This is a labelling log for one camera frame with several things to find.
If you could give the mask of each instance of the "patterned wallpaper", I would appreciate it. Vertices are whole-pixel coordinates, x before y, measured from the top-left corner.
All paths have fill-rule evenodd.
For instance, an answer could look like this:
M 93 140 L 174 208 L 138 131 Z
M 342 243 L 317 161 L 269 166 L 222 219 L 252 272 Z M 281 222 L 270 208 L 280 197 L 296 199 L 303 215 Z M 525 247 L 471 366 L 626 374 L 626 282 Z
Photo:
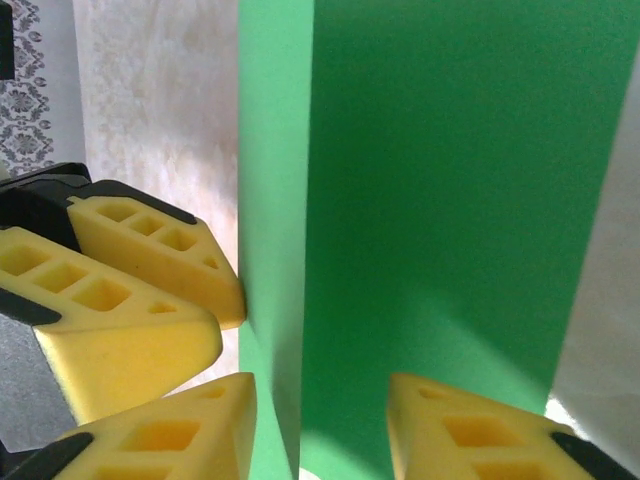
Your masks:
M 28 0 L 13 7 L 16 80 L 0 82 L 0 152 L 11 175 L 53 164 L 51 108 L 41 49 L 40 9 Z

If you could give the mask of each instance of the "yellow foam block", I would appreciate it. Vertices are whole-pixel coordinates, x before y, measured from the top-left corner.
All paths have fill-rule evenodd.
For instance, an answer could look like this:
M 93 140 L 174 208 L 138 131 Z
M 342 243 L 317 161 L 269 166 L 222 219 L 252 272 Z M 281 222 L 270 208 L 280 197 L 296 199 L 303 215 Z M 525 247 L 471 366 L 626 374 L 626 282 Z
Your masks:
M 61 315 L 34 330 L 79 423 L 159 398 L 222 352 L 208 310 L 22 228 L 0 231 L 0 287 Z
M 246 480 L 255 425 L 253 375 L 236 373 L 68 432 L 94 440 L 55 480 Z
M 69 199 L 82 253 L 213 312 L 245 319 L 240 282 L 207 225 L 189 225 L 131 198 Z
M 396 480 L 587 480 L 547 418 L 410 374 L 393 374 L 387 424 Z

